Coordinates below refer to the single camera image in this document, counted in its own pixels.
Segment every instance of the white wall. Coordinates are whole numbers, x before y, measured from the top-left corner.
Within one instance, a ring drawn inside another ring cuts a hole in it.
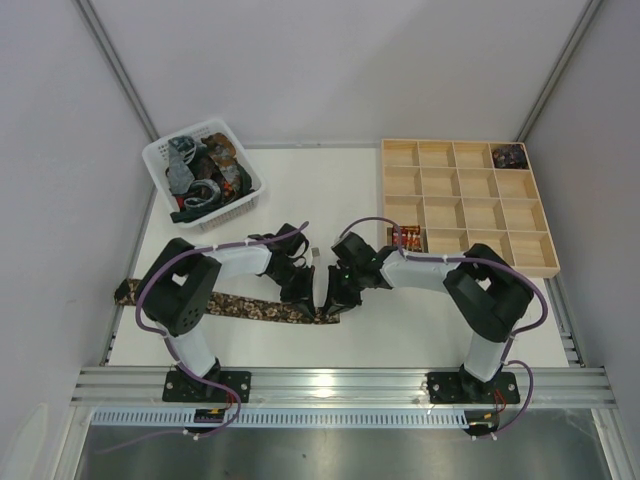
[[[150,192],[142,129],[72,2],[0,6],[0,459],[49,404],[42,478]]]
[[[640,2],[605,2],[527,146],[590,363],[640,452]]]
[[[585,0],[96,0],[162,135],[513,138]]]

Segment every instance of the white plastic basket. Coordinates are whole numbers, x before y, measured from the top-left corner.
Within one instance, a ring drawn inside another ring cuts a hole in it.
[[[167,175],[165,173],[169,167],[169,139],[179,135],[188,135],[199,142],[201,138],[208,137],[209,135],[213,135],[218,132],[224,133],[227,138],[231,140],[233,146],[236,147],[236,158],[247,173],[251,175],[251,179],[253,181],[252,188],[254,191],[235,202],[225,205],[209,215],[199,218],[198,220],[188,223],[176,223],[175,225],[177,227],[198,227],[203,232],[211,230],[212,228],[222,225],[223,223],[255,208],[258,204],[258,197],[265,191],[266,185],[264,178],[249,161],[249,156],[247,155],[244,147],[240,144],[226,123],[219,118],[213,118],[206,122],[183,128],[178,132],[162,137],[152,144],[147,145],[142,151],[142,158],[144,159],[144,163],[151,174],[153,183],[156,184],[156,188],[158,189],[160,196],[163,198],[169,209],[174,212],[180,211],[178,202],[176,202],[176,199],[173,198],[173,195],[171,195],[171,191],[169,190],[169,181],[167,180]]]

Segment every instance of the black mounting plate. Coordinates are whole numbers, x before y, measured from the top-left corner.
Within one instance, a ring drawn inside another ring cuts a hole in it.
[[[235,390],[242,403],[249,401],[251,372],[220,372],[218,383]],[[178,370],[167,373],[162,391],[162,401],[168,403],[227,403],[227,392],[213,389],[209,395],[202,388],[194,388],[193,380]]]
[[[511,372],[500,372],[494,380],[493,388],[487,389],[485,398],[472,400],[462,389],[457,371],[431,372],[427,374],[427,389],[434,405],[480,404],[495,405],[494,392],[500,390],[507,405],[520,403],[520,392],[516,376]]]

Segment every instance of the wooden compartment organizer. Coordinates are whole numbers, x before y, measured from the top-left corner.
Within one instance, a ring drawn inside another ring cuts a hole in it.
[[[533,172],[494,168],[491,154],[504,145],[383,140],[384,216],[423,227],[426,252],[484,243],[526,275],[553,277],[560,267]],[[385,228],[383,242],[391,238]]]

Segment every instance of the white grille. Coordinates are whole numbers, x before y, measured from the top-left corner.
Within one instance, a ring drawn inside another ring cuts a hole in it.
[[[207,427],[194,423],[195,408],[98,408],[93,425],[148,427]],[[233,411],[225,415],[231,418]],[[354,410],[243,408],[236,428],[467,428],[462,410]]]

